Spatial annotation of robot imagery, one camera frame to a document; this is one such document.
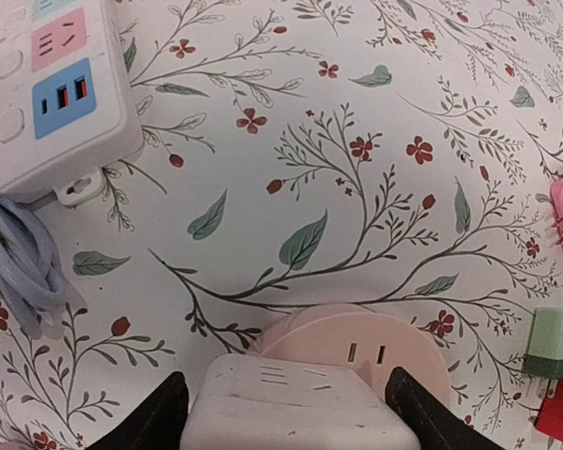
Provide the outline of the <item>white power strip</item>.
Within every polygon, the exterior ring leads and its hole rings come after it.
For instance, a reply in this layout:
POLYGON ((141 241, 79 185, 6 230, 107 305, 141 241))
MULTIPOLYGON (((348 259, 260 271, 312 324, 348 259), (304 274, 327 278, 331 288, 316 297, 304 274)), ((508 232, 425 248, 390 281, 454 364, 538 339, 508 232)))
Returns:
POLYGON ((0 2, 0 195, 82 203, 143 145, 112 3, 0 2))

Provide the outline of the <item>pink round socket base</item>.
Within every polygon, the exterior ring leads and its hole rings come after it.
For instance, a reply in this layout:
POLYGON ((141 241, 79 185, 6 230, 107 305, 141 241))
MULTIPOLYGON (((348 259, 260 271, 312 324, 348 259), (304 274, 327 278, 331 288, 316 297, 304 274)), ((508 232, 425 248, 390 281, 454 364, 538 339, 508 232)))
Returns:
POLYGON ((295 311, 265 329, 249 352, 350 368, 381 398, 391 371, 401 367, 443 405, 451 403, 448 367, 433 338, 365 307, 327 304, 295 311))

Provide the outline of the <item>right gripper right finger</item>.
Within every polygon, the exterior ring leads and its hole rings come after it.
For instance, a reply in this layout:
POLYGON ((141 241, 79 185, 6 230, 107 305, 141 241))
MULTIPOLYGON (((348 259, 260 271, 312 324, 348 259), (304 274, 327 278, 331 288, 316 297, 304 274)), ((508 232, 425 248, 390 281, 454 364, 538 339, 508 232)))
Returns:
POLYGON ((495 442, 460 420, 403 367, 390 372, 385 400, 422 449, 497 450, 495 442))

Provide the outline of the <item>white cartoon cube adapter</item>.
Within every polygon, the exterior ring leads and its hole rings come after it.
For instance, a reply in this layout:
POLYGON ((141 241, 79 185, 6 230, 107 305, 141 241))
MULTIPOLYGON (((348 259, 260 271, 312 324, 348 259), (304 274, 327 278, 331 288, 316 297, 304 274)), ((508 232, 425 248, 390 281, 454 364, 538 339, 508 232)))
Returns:
POLYGON ((182 449, 418 449, 416 434, 351 369, 244 354, 209 366, 182 449))

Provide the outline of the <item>mint green cube adapter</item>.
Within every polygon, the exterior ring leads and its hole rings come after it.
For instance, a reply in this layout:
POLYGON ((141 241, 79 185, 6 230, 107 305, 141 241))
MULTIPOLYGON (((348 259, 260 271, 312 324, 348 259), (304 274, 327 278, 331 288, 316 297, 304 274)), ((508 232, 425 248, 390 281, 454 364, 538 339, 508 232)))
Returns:
POLYGON ((563 380, 563 308, 536 307, 525 349, 525 395, 543 398, 555 380, 563 380))

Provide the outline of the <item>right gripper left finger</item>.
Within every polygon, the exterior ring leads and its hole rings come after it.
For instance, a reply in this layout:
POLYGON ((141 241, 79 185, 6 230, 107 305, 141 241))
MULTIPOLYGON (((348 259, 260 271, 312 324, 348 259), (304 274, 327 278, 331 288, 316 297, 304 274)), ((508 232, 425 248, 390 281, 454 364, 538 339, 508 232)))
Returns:
POLYGON ((189 413, 181 371, 171 373, 128 417, 88 450, 177 450, 189 413))

